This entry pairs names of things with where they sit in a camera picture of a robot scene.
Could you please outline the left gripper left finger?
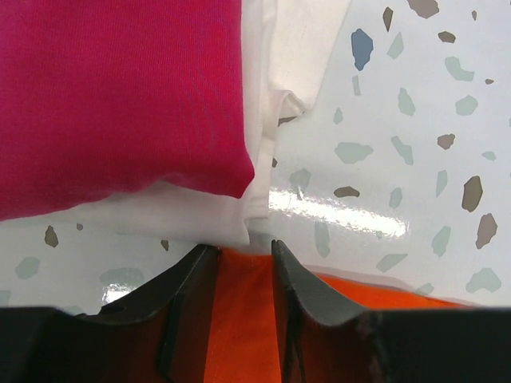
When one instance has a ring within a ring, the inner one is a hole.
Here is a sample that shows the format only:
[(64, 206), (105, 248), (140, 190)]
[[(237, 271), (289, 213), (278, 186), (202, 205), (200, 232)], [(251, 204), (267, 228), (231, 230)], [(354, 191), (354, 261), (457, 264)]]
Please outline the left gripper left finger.
[(95, 315), (3, 308), (1, 380), (202, 382), (217, 271), (217, 248), (199, 245)]

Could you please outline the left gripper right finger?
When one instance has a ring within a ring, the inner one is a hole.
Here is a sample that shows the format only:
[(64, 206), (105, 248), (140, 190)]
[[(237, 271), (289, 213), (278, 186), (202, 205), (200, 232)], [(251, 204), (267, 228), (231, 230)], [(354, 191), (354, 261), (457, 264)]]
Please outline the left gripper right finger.
[(507, 382), (507, 308), (372, 310), (271, 244), (284, 382)]

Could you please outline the orange t-shirt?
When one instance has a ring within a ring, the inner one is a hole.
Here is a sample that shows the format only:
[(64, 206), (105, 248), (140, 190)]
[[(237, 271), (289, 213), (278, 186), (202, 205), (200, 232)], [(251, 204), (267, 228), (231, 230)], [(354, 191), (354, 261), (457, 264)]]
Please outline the orange t-shirt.
[(271, 256), (223, 248), (204, 382), (280, 380)]

